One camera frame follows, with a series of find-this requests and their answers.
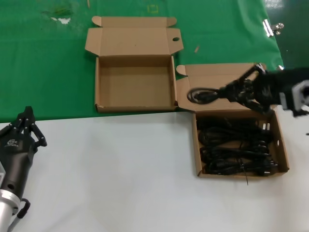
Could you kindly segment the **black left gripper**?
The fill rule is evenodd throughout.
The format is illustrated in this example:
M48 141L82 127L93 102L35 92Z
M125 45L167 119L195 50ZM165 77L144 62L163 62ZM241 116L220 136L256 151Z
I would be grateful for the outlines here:
M24 134L17 134L24 119ZM19 113L13 122L1 129L0 137L0 162L5 170L0 188L22 199L35 148L47 146L45 136L36 125L32 107L26 106L24 112Z

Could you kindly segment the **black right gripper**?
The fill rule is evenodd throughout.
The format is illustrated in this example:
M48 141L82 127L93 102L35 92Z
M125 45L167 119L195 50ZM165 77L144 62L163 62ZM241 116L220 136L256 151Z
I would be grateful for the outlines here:
M229 94L227 99L262 115L272 112L269 105L281 105L284 109L301 109L309 104L308 68L284 69L266 73L263 64L256 63L239 78L227 84L225 88L243 90L252 82L254 95L242 92Z

